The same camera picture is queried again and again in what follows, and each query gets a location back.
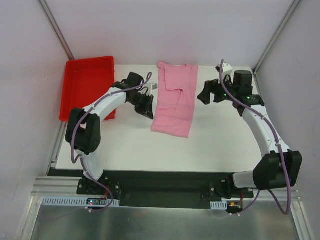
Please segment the pink t shirt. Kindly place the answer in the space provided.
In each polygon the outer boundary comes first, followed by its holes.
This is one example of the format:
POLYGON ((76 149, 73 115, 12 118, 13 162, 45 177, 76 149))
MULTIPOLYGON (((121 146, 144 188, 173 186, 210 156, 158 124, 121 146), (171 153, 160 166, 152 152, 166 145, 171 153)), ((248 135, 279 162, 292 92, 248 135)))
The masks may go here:
POLYGON ((199 67, 158 62, 158 96, 153 132, 188 138, 195 112, 199 67))

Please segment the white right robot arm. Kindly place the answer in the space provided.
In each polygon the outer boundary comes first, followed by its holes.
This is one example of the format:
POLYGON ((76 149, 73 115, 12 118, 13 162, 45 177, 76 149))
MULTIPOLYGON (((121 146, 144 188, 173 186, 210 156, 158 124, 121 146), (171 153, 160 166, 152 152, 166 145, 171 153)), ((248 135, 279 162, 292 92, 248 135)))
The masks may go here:
POLYGON ((262 159, 251 171, 227 175, 214 187, 214 192, 226 199, 237 197, 244 189, 273 190, 296 185, 303 157, 281 140, 268 117, 262 97, 253 93, 253 76, 248 70, 224 71, 223 82, 207 80, 197 98, 205 105, 231 101, 250 127, 262 159))

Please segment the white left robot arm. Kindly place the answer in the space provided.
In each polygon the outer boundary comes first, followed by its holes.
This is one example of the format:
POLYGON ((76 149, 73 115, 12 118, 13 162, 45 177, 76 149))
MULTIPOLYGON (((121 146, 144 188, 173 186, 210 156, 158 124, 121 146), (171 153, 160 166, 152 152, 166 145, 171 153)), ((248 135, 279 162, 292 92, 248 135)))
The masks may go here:
POLYGON ((84 108, 75 107, 71 110, 65 140, 69 143, 70 157, 73 164, 80 162, 83 177, 78 186, 81 192, 92 194, 111 192, 103 179, 104 170, 99 158, 98 149, 101 144, 101 125, 105 118, 125 103, 134 106, 137 114, 148 119, 154 118, 152 91, 157 84, 150 81, 152 73, 146 78, 130 72, 128 77, 117 81, 95 102, 84 108))

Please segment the red plastic bin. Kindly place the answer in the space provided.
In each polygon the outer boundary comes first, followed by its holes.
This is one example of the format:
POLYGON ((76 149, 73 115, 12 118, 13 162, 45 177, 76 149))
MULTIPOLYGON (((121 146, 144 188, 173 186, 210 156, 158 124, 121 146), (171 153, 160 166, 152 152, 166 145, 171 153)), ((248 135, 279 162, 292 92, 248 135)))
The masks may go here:
POLYGON ((69 60, 65 65, 59 119, 68 122, 73 108, 84 108, 115 83, 113 56, 69 60))

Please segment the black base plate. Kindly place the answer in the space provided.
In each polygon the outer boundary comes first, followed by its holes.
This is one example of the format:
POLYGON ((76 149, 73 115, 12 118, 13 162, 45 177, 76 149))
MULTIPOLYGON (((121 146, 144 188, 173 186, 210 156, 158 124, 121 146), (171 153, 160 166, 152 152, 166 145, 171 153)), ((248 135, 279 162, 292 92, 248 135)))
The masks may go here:
POLYGON ((101 197, 108 188, 122 207, 209 209, 222 199, 252 199, 246 188, 220 195, 228 172, 104 171, 99 183, 83 176, 78 195, 101 197))

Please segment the left aluminium corner post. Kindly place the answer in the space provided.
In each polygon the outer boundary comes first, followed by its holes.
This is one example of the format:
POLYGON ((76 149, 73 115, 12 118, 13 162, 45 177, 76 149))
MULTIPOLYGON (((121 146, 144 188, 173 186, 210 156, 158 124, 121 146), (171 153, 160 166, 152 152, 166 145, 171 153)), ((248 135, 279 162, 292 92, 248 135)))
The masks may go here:
POLYGON ((46 19, 48 20, 58 42, 60 43, 64 53, 66 54, 67 58, 69 61, 75 60, 75 57, 71 51, 71 48, 69 46, 69 44, 67 43, 63 32, 61 31, 61 28, 59 27, 59 24, 55 18, 55 16, 53 15, 53 12, 49 6, 49 4, 47 3, 46 0, 37 0, 41 10, 43 11, 46 19))

